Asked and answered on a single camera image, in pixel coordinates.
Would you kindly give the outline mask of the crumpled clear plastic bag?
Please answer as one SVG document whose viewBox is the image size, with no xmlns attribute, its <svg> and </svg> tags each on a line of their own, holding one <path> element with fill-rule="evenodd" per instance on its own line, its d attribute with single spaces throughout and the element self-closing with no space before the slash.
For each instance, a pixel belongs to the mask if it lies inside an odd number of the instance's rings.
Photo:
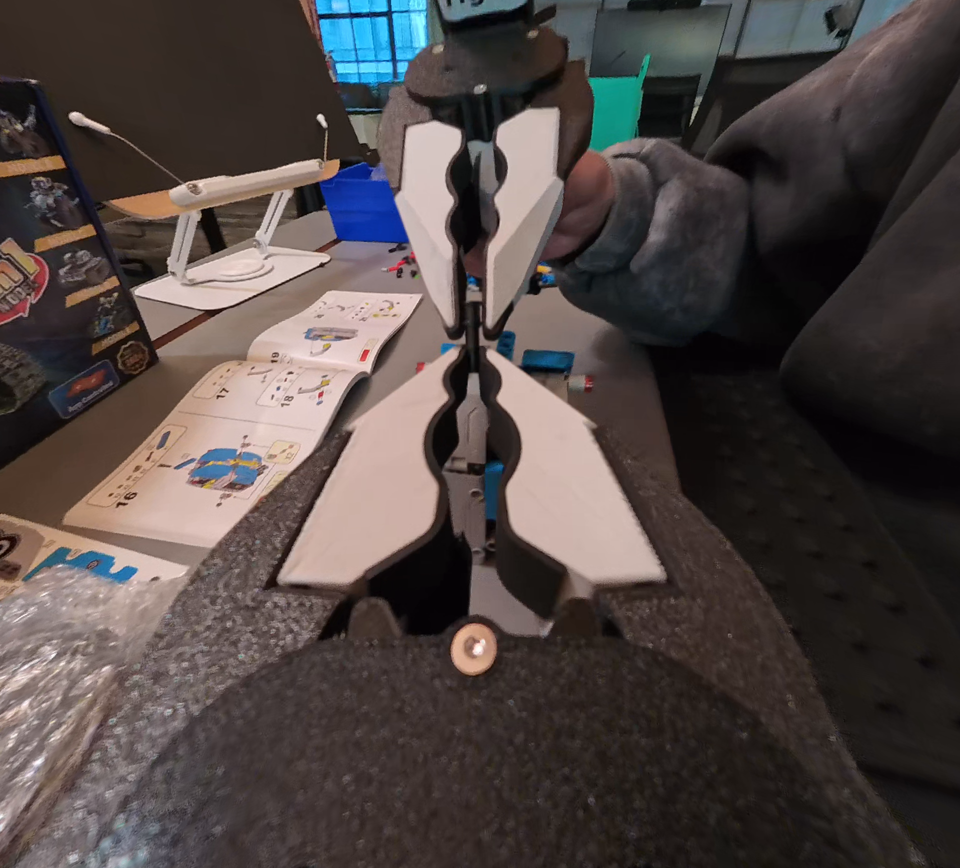
<svg viewBox="0 0 960 868">
<path fill-rule="evenodd" d="M 1 857 L 14 864 L 74 776 L 186 575 L 120 584 L 65 565 L 2 601 Z"/>
</svg>

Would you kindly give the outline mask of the person's right hand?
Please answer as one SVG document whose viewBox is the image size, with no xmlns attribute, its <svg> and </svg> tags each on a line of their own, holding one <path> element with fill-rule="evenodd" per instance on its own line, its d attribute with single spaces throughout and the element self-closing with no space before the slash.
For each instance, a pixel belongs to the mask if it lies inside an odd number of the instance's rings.
<svg viewBox="0 0 960 868">
<path fill-rule="evenodd" d="M 606 158 L 586 151 L 566 179 L 558 220 L 541 260 L 567 263 L 581 255 L 599 237 L 615 199 L 614 176 Z"/>
</svg>

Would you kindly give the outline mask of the white adjustable stand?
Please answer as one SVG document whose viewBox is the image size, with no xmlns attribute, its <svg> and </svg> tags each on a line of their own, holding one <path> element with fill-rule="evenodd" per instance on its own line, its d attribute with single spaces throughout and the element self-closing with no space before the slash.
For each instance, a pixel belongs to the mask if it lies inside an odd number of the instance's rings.
<svg viewBox="0 0 960 868">
<path fill-rule="evenodd" d="M 340 168 L 329 159 L 329 123 L 319 113 L 323 130 L 321 158 L 239 176 L 183 181 L 168 191 L 156 191 L 108 201 L 127 216 L 159 221 L 176 216 L 174 240 L 167 258 L 167 275 L 139 287 L 139 297 L 191 310 L 222 310 L 285 284 L 330 262 L 327 253 L 276 247 L 273 236 L 295 189 L 332 178 Z M 223 254 L 190 269 L 188 260 L 203 211 L 269 195 L 270 202 L 250 249 Z"/>
</svg>

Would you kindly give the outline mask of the dark dotted cloth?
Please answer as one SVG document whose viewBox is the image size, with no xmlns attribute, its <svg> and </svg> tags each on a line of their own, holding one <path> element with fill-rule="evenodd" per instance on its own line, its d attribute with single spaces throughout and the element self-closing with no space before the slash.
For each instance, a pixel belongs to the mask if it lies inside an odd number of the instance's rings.
<svg viewBox="0 0 960 868">
<path fill-rule="evenodd" d="M 654 347 L 681 488 L 773 598 L 864 768 L 959 785 L 958 632 L 772 366 Z"/>
</svg>

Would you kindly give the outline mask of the blue printed leaflet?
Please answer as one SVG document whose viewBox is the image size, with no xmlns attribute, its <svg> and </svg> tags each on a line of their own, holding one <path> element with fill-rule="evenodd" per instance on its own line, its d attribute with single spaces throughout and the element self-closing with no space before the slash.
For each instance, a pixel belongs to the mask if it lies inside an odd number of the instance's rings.
<svg viewBox="0 0 960 868">
<path fill-rule="evenodd" d="M 184 564 L 1 514 L 2 599 L 25 581 L 57 566 L 118 584 L 173 579 L 188 572 Z"/>
</svg>

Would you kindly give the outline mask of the dark robot kit box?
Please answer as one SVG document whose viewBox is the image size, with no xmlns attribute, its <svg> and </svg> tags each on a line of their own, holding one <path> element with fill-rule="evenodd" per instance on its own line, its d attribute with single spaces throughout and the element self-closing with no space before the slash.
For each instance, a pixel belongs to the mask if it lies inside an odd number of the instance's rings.
<svg viewBox="0 0 960 868">
<path fill-rule="evenodd" d="M 36 81 L 1 81 L 1 466 L 159 362 Z"/>
</svg>

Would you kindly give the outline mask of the person's right forearm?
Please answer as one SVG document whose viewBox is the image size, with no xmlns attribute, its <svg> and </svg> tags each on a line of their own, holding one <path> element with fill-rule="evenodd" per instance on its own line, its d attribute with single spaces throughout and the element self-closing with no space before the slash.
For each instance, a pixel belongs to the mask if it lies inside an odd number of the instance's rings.
<svg viewBox="0 0 960 868">
<path fill-rule="evenodd" d="M 748 182 L 660 139 L 604 156 L 615 199 L 596 240 L 549 262 L 560 293 L 630 339 L 684 346 L 730 307 L 747 249 Z"/>
</svg>

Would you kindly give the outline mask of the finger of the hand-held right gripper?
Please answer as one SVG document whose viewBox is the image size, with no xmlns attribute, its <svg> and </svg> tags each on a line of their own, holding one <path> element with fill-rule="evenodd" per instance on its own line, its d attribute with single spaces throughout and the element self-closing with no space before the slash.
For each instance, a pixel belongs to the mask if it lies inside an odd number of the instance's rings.
<svg viewBox="0 0 960 868">
<path fill-rule="evenodd" d="M 441 121 L 408 126 L 394 199 L 426 292 L 451 339 L 465 327 L 465 276 L 451 226 L 459 200 L 450 180 L 465 144 L 462 130 Z"/>
<path fill-rule="evenodd" d="M 557 172 L 561 111 L 530 107 L 496 129 L 506 174 L 493 197 L 498 216 L 486 244 L 484 333 L 495 339 L 529 286 L 559 218 L 564 181 Z"/>
</svg>

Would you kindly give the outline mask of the large paned window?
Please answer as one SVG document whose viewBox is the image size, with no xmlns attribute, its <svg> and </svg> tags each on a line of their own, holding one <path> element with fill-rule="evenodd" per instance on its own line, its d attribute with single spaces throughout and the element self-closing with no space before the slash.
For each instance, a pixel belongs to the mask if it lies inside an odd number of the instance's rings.
<svg viewBox="0 0 960 868">
<path fill-rule="evenodd" d="M 341 83 L 400 82 L 428 42 L 428 0 L 316 0 L 321 44 Z"/>
</svg>

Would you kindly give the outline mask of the blue brick toy car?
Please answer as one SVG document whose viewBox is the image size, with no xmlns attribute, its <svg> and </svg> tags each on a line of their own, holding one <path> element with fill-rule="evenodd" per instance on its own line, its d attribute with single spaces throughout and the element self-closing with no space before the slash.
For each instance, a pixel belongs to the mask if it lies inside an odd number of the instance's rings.
<svg viewBox="0 0 960 868">
<path fill-rule="evenodd" d="M 575 352 L 558 348 L 523 350 L 517 366 L 562 401 L 590 393 L 591 374 L 575 374 Z M 503 462 L 488 444 L 489 412 L 479 376 L 469 375 L 457 410 L 458 443 L 443 466 L 454 532 L 469 546 L 475 566 L 490 565 L 496 554 L 498 492 Z"/>
</svg>

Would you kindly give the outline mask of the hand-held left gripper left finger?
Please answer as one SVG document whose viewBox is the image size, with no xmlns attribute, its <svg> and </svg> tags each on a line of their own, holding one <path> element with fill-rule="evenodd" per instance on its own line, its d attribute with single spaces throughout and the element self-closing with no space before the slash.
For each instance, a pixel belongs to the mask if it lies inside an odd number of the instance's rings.
<svg viewBox="0 0 960 868">
<path fill-rule="evenodd" d="M 448 455 L 433 444 L 456 446 L 461 396 L 462 351 L 451 349 L 354 419 L 279 585 L 347 591 L 450 525 Z"/>
</svg>

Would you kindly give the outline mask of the pile of small brick parts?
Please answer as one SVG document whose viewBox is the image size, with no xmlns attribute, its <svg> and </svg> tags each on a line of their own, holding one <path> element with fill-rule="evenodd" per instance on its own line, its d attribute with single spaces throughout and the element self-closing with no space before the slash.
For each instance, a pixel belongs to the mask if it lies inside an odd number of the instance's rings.
<svg viewBox="0 0 960 868">
<path fill-rule="evenodd" d="M 419 276 L 419 265 L 414 251 L 410 250 L 408 245 L 398 243 L 388 250 L 388 254 L 400 255 L 400 257 L 394 263 L 382 267 L 381 271 L 383 273 L 391 274 L 398 279 L 404 277 L 404 275 L 410 278 L 417 278 Z M 526 293 L 529 295 L 537 295 L 541 291 L 556 287 L 557 280 L 555 272 L 546 262 L 542 261 L 536 265 L 534 274 L 530 276 Z"/>
</svg>

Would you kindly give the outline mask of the teal storage bin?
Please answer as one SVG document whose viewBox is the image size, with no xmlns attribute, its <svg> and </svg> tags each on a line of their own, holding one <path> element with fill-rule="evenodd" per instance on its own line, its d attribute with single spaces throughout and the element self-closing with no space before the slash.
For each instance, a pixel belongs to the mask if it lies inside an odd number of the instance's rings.
<svg viewBox="0 0 960 868">
<path fill-rule="evenodd" d="M 638 136 L 643 83 L 650 60 L 651 55 L 646 54 L 636 76 L 588 79 L 593 93 L 590 150 L 602 152 Z"/>
</svg>

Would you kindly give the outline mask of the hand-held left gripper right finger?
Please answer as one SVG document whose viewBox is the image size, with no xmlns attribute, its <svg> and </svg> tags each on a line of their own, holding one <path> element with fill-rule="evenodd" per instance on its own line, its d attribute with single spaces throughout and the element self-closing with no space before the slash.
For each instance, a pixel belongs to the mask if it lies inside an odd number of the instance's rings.
<svg viewBox="0 0 960 868">
<path fill-rule="evenodd" d="M 570 597 L 667 582 L 596 426 L 484 349 L 487 442 L 503 463 L 495 557 L 505 589 L 542 619 Z"/>
</svg>

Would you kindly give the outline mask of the grey desk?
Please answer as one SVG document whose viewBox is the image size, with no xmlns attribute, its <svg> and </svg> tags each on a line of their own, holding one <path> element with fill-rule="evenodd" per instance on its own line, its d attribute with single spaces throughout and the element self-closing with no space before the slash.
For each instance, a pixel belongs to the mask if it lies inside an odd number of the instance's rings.
<svg viewBox="0 0 960 868">
<path fill-rule="evenodd" d="M 192 386 L 66 526 L 206 550 L 157 621 L 82 764 L 17 866 L 682 866 L 682 780 L 701 761 L 693 694 L 721 742 L 739 710 L 653 644 L 640 608 L 677 600 L 686 507 L 618 433 L 480 335 L 492 447 L 558 467 L 534 536 L 562 554 L 598 634 L 492 635 L 477 676 L 472 553 L 444 467 L 469 355 L 427 359 L 331 426 L 415 315 L 415 291 L 330 288 Z"/>
</svg>

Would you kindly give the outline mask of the blue storage bin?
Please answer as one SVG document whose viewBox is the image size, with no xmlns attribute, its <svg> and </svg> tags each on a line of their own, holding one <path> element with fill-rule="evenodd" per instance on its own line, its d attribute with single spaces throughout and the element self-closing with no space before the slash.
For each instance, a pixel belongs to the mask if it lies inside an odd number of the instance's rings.
<svg viewBox="0 0 960 868">
<path fill-rule="evenodd" d="M 336 237 L 341 241 L 407 242 L 407 234 L 382 165 L 359 162 L 319 183 Z"/>
</svg>

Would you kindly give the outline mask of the open instruction booklet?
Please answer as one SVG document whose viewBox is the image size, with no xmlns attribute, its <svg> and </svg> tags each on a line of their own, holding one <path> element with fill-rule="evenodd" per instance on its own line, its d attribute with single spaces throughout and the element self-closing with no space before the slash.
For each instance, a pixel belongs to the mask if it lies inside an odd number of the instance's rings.
<svg viewBox="0 0 960 868">
<path fill-rule="evenodd" d="M 323 441 L 423 296 L 331 290 L 210 372 L 64 516 L 210 549 Z"/>
</svg>

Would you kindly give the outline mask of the black divider panel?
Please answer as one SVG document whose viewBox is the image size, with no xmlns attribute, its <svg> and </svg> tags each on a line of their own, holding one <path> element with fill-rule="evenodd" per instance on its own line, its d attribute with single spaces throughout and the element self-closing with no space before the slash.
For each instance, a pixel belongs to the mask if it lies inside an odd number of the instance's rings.
<svg viewBox="0 0 960 868">
<path fill-rule="evenodd" d="M 40 82 L 95 202 L 363 151 L 299 0 L 1 0 L 2 75 Z"/>
</svg>

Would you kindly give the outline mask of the black brick axle pin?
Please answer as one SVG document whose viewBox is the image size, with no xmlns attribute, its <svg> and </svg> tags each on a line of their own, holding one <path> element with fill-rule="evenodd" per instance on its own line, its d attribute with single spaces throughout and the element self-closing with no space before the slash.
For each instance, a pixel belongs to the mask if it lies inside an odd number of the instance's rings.
<svg viewBox="0 0 960 868">
<path fill-rule="evenodd" d="M 468 297 L 463 310 L 463 322 L 469 372 L 479 375 L 486 351 L 483 338 L 484 305 L 479 293 L 472 293 Z"/>
</svg>

